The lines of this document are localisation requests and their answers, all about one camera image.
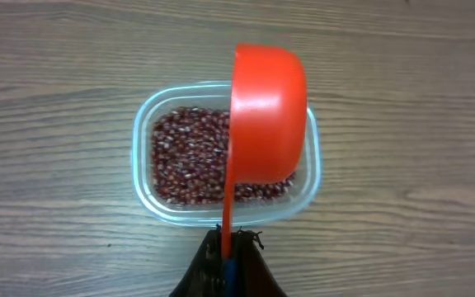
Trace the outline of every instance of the measuring cup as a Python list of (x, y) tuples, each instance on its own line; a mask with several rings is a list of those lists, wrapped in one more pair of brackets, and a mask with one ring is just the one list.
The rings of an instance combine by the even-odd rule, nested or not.
[(236, 46), (224, 186), (222, 254), (230, 257), (235, 183), (274, 183), (299, 160), (307, 119), (307, 86), (295, 54), (264, 46)]

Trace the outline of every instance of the wood grain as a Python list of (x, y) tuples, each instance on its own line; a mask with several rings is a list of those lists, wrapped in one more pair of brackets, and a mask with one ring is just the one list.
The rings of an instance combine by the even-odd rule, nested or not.
[(238, 41), (318, 116), (321, 190), (257, 228), (288, 295), (475, 296), (475, 0), (0, 0), (0, 296), (172, 290), (206, 230), (135, 199), (132, 119)]

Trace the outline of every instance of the adzuki bean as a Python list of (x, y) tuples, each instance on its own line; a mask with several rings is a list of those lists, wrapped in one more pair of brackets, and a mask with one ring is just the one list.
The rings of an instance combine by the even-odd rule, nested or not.
[[(151, 131), (153, 185), (172, 204), (212, 204), (224, 197), (228, 150), (227, 111), (181, 107)], [(293, 185), (294, 173), (275, 184), (237, 184), (236, 201), (273, 200)]]

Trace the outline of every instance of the transparent container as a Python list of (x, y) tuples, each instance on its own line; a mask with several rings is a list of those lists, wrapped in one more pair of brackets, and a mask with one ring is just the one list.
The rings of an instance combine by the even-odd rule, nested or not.
[[(171, 205), (153, 189), (153, 166), (149, 157), (156, 120), (180, 106), (218, 110), (230, 108), (230, 82), (197, 82), (161, 90), (151, 96), (134, 119), (131, 166), (134, 191), (143, 205), (159, 219), (184, 226), (214, 227), (221, 223), (223, 204)], [(296, 168), (294, 185), (276, 200), (234, 203), (233, 226), (262, 224), (286, 219), (307, 206), (320, 185), (320, 141), (313, 110), (307, 109), (305, 143)]]

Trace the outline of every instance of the plastic container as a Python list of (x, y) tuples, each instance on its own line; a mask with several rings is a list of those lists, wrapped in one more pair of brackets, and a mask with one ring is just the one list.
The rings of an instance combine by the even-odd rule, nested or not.
[[(197, 82), (161, 90), (151, 96), (134, 119), (131, 166), (134, 191), (143, 205), (159, 219), (184, 226), (213, 227), (222, 220), (223, 203), (212, 205), (170, 205), (153, 189), (153, 166), (149, 157), (153, 123), (181, 106), (218, 110), (230, 107), (231, 83)], [(307, 125), (302, 155), (296, 168), (294, 185), (273, 201), (235, 203), (233, 226), (261, 224), (286, 219), (307, 206), (321, 181), (320, 141), (313, 110), (307, 109)]]

